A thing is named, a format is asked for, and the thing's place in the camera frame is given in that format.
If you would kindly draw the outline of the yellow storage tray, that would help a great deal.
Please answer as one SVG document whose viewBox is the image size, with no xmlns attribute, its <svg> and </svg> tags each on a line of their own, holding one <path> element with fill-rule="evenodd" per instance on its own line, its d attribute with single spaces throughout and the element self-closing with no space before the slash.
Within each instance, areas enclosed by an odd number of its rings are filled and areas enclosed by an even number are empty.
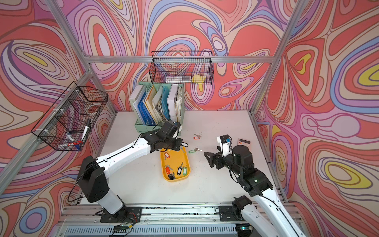
<svg viewBox="0 0 379 237">
<path fill-rule="evenodd" d="M 170 158 L 165 160 L 164 153 L 168 153 L 170 155 Z M 162 175 L 166 181 L 178 182 L 178 181 L 185 180 L 189 177 L 191 168 L 190 168 L 188 153 L 185 147 L 181 147 L 179 151 L 167 150 L 165 152 L 161 152 L 160 160 L 161 160 Z M 188 173 L 186 176 L 183 176 L 183 173 L 180 176 L 177 175 L 177 169 L 181 165 L 181 163 L 184 163 L 183 167 L 187 166 L 188 168 Z M 175 175 L 175 178 L 176 178 L 175 180 L 170 180 L 168 178 L 168 175 L 165 172 L 165 166 L 170 166 L 173 169 L 172 173 Z"/>
</svg>

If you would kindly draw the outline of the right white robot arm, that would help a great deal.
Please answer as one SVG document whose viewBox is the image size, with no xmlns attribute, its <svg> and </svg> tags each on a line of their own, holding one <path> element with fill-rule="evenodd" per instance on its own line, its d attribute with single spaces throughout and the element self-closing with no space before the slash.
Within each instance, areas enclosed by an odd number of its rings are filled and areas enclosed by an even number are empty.
<svg viewBox="0 0 379 237">
<path fill-rule="evenodd" d="M 232 212 L 236 219 L 248 222 L 262 237 L 304 237 L 305 234 L 290 216 L 267 176 L 255 167 L 252 153 L 237 145 L 227 153 L 204 152 L 211 168 L 227 168 L 236 175 L 236 182 L 250 197 L 236 197 Z"/>
</svg>

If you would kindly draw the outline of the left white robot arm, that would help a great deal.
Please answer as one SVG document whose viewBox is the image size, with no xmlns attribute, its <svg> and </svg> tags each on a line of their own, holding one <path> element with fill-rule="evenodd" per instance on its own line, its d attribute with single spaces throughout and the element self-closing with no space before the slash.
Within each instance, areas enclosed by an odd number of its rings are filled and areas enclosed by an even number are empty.
<svg viewBox="0 0 379 237">
<path fill-rule="evenodd" d="M 138 222 L 122 199 L 109 188 L 109 178 L 134 160 L 155 151 L 179 151 L 187 147 L 176 134 L 167 135 L 160 130 L 142 133 L 132 143 L 98 159 L 88 156 L 82 161 L 75 186 L 79 186 L 88 202 L 95 202 L 102 206 L 103 223 Z"/>
</svg>

